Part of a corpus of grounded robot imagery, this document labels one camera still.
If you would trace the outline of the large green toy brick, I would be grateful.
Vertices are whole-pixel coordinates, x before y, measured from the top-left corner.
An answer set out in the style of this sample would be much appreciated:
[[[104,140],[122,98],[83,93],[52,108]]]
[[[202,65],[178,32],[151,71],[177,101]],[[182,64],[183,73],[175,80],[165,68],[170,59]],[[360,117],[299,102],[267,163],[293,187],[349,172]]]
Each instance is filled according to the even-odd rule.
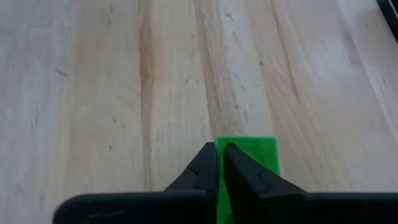
[[[260,165],[280,174],[278,143],[274,136],[218,136],[215,139],[220,164],[217,224],[234,223],[223,174],[224,148],[229,143],[235,144]]]

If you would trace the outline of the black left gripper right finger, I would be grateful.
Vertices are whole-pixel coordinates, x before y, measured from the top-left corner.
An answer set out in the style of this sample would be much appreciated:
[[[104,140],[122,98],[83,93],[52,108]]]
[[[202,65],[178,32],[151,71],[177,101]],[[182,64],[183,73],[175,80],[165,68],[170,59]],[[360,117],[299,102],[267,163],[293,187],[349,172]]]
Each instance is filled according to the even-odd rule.
[[[223,160],[234,224],[398,224],[397,193],[307,192],[233,143]]]

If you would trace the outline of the black metal table frame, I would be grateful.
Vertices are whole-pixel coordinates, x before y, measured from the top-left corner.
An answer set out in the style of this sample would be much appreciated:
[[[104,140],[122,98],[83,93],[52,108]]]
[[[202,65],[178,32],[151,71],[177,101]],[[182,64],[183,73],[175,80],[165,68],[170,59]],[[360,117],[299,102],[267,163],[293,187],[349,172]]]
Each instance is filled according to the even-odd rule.
[[[398,0],[376,0],[398,43]]]

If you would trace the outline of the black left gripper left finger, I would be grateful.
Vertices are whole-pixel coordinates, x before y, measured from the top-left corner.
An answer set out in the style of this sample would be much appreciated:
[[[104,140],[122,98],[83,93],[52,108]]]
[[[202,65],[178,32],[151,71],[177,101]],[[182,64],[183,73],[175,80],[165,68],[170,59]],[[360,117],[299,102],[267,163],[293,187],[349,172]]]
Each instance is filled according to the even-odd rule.
[[[207,142],[163,191],[83,194],[56,209],[53,224],[216,224],[218,153]]]

